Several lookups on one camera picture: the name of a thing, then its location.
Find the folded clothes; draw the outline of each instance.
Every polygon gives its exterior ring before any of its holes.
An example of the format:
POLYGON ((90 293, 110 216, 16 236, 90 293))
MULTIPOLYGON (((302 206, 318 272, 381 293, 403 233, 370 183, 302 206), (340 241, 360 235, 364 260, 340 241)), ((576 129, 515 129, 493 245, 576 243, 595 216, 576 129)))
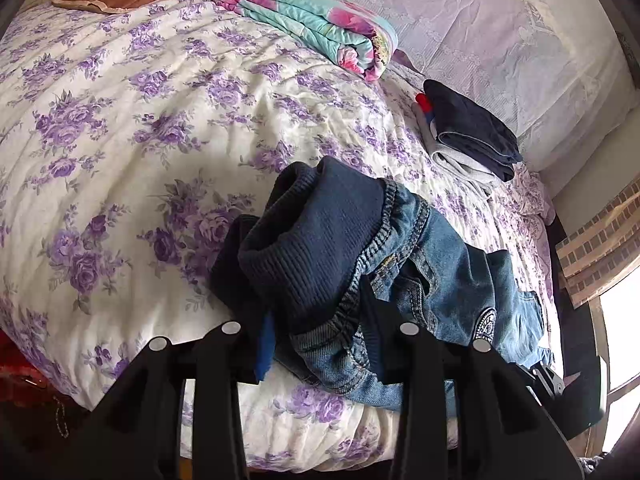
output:
POLYGON ((292 34, 351 72, 374 81, 398 46, 393 27, 349 0, 217 0, 259 22, 292 34))
MULTIPOLYGON (((518 291, 507 251, 466 245, 421 197, 329 156, 316 168, 288 166, 263 216, 233 222, 211 287, 240 322, 273 314, 276 358, 303 381, 398 410, 401 384, 382 384, 370 370, 360 326, 363 274, 380 300, 438 339, 468 345, 482 337, 508 362, 552 361, 538 346, 538 299, 518 291)), ((446 399, 453 416, 450 382, 446 399)))
POLYGON ((500 186, 502 181, 474 158, 436 140, 438 137, 436 121, 434 119, 428 124, 428 118, 418 103, 413 103, 411 110, 418 121, 424 147, 435 164, 447 173, 467 182, 481 196, 491 195, 493 190, 500 186))
POLYGON ((513 165, 522 156, 515 135, 500 119, 433 79, 424 82, 424 93, 433 106, 439 143, 465 153, 504 182, 513 179, 513 165))

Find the floral bedspread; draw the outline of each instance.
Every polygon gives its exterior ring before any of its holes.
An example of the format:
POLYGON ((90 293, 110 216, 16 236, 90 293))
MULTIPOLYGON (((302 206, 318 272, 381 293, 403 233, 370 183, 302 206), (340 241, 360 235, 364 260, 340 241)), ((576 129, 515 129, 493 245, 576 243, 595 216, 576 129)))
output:
MULTIPOLYGON (((229 222, 261 214, 290 162, 333 155, 421 194, 467 242, 510 250, 520 288, 542 299, 542 344, 561 373, 538 181, 519 168, 486 200, 441 174, 401 70, 366 83, 210 0, 18 16, 0 42, 0 327, 57 389, 95 406, 153 336, 192 340, 229 319, 206 287, 229 222)), ((393 455, 398 414, 277 365, 239 394, 250 466, 393 455)), ((189 383, 185 456, 192 423, 189 383)))

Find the metal rivet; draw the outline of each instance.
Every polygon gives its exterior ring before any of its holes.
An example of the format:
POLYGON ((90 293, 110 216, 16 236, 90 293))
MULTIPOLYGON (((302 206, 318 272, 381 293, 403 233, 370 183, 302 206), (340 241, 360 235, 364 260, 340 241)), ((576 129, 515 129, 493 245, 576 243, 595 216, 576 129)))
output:
POLYGON ((481 337, 474 339, 473 346, 476 350, 482 353, 491 350, 491 344, 486 339, 482 339, 481 337))
POLYGON ((420 332, 420 328, 415 323, 402 323, 400 325, 400 332, 404 335, 417 335, 420 332))
POLYGON ((238 332, 240 332, 241 328, 242 328, 242 326, 237 321, 227 321, 222 326, 222 332, 224 332, 227 335, 233 335, 233 334, 237 334, 238 332))
POLYGON ((159 352, 166 347, 166 339, 164 337, 155 337, 149 341, 149 348, 154 352, 159 352))

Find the folded blanket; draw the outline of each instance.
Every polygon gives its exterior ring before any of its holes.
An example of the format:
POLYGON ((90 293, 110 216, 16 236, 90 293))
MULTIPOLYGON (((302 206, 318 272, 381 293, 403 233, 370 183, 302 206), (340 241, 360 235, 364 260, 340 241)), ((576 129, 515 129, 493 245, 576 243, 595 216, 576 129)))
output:
POLYGON ((398 46, 398 36, 384 18, 348 0, 217 1, 225 9, 296 36, 366 81, 380 77, 398 46))
POLYGON ((428 124, 428 119, 418 103, 411 105, 420 127, 424 147, 431 160, 444 171, 467 182, 480 196, 491 195, 502 181, 490 170, 465 153, 454 150, 436 140, 435 120, 428 124))

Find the teal floral blanket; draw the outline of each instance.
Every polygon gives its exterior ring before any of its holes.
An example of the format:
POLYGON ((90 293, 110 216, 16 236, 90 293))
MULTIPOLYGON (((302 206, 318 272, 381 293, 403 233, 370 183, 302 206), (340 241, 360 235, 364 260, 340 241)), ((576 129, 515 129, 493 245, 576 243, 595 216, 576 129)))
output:
POLYGON ((292 34, 351 72, 375 81, 398 46, 393 27, 349 0, 216 0, 258 22, 292 34))

